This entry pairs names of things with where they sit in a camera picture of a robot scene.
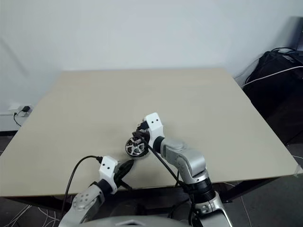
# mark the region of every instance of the silver arm segment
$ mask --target silver arm segment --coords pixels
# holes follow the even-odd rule
[[[160,152],[162,158],[178,169],[184,183],[197,183],[208,178],[204,156],[184,142],[165,138]]]
[[[149,145],[156,148],[162,158],[178,169],[183,182],[194,191],[192,197],[195,200],[196,213],[191,217],[193,226],[202,224],[204,227],[232,227],[219,194],[212,188],[201,152],[189,148],[182,141],[165,138],[157,113],[146,116],[144,120],[149,127]]]
[[[78,193],[72,201],[71,209],[62,218],[59,227],[72,227],[89,221],[104,203],[106,194],[115,194],[114,181],[119,162],[110,156],[104,156],[100,165],[100,181],[85,191]]]
[[[71,209],[64,215],[59,227],[78,226],[80,223],[91,220],[104,201],[105,196],[102,190],[94,184],[91,185],[75,196]]]

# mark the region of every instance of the plug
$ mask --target plug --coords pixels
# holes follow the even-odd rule
[[[103,157],[102,156],[98,156],[98,157],[96,157],[96,160],[101,164],[102,163],[102,159],[103,159]]]
[[[30,107],[28,105],[26,105],[23,107],[23,109],[21,111],[27,113],[29,110],[30,110]]]

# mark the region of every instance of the gray floor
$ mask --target gray floor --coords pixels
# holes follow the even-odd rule
[[[11,137],[0,137],[0,154],[5,149]],[[294,144],[288,147],[292,155],[303,157],[303,144]],[[296,158],[302,166],[303,159]],[[289,176],[277,179],[261,188],[258,188],[243,197],[243,201],[253,227],[302,227],[303,226],[303,176]],[[169,206],[174,201],[171,198],[151,198],[146,206]],[[5,226],[25,206],[25,204],[0,198],[0,227]],[[225,204],[234,227],[249,227],[248,217],[241,198]],[[184,204],[175,213],[175,219],[186,222],[189,205]],[[42,226],[46,216],[38,208],[31,207],[19,220],[21,227]]]

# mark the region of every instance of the wall outlet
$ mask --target wall outlet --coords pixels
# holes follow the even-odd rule
[[[30,110],[29,110],[27,113],[21,111],[21,110],[23,109],[24,106],[27,106],[27,105],[12,104],[12,105],[9,107],[8,111],[9,111],[12,115],[14,115],[14,113],[19,113],[19,114],[18,114],[18,117],[25,117],[25,116],[28,116],[28,115],[32,112],[33,106],[32,106],[32,105],[28,105],[28,106],[30,107]]]

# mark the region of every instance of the beige tabletop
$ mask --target beige tabletop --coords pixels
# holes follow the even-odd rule
[[[82,157],[127,160],[126,141],[153,112],[166,137],[201,151],[214,183],[293,175],[298,169],[223,69],[74,71],[61,75],[0,157],[0,195],[63,194]],[[98,168],[96,160],[85,160],[70,193],[98,180]],[[125,181],[133,188],[175,184],[153,154],[136,161]]]

